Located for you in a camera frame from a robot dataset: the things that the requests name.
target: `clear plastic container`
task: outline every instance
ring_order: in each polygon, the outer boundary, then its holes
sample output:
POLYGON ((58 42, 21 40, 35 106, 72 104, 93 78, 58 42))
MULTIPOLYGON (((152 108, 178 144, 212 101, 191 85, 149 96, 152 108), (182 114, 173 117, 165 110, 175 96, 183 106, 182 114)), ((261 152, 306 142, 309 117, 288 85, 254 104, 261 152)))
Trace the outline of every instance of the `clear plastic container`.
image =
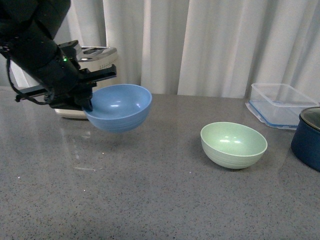
POLYGON ((268 126, 296 129, 303 109, 319 103, 287 84, 254 83, 248 109, 268 126))

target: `pot lid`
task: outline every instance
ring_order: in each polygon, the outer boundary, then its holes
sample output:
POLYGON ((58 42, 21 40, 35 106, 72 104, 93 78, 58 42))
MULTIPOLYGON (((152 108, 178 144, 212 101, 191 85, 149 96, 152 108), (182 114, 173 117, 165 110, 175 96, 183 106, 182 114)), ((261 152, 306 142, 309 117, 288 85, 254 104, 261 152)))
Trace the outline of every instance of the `pot lid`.
POLYGON ((320 131, 320 107, 309 107, 300 113, 301 119, 310 127, 320 131))

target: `gray countertop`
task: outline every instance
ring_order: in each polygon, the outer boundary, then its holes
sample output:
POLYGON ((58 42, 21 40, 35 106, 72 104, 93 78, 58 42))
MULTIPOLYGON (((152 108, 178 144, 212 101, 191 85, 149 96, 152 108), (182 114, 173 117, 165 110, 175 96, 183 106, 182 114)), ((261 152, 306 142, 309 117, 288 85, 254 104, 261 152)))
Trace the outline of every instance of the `gray countertop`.
POLYGON ((1 240, 320 239, 320 172, 244 99, 155 94, 140 127, 112 134, 14 98, 0 88, 1 240), (249 126, 268 149, 220 167, 201 146, 213 122, 249 126))

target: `curtain fold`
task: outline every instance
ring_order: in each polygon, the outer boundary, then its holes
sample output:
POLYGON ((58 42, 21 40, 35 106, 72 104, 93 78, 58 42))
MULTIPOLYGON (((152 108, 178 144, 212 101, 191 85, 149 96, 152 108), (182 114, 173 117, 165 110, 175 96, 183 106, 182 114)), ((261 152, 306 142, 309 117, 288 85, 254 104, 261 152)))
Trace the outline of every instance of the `curtain fold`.
POLYGON ((72 0, 65 22, 56 39, 116 47, 120 82, 152 93, 286 83, 320 102, 319 0, 72 0))

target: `black cable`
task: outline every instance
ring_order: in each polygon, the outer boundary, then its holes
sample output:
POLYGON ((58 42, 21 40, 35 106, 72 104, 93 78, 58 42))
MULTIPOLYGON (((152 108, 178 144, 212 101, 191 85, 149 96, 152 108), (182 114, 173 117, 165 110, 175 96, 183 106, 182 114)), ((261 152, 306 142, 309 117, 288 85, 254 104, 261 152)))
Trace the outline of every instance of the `black cable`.
POLYGON ((11 80, 11 77, 10 77, 10 63, 11 63, 10 56, 8 54, 3 54, 3 55, 6 58, 6 73, 8 75, 8 80, 9 80, 10 86, 13 89, 13 91, 15 91, 22 98, 27 99, 27 100, 35 103, 35 104, 38 104, 38 105, 48 105, 48 104, 50 104, 49 102, 46 102, 46 101, 37 101, 33 97, 29 97, 27 94, 25 94, 25 93, 19 91, 18 89, 16 89, 16 87, 13 84, 13 82, 11 80))

